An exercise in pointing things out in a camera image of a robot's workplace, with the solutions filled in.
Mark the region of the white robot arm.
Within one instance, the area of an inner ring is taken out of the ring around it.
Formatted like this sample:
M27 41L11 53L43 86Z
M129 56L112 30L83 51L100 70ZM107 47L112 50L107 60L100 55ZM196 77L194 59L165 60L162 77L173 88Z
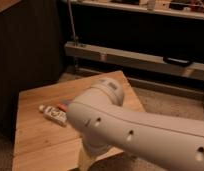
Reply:
M120 83L102 78L70 102L85 155L116 147L168 171L204 171L204 121L133 111L123 101Z

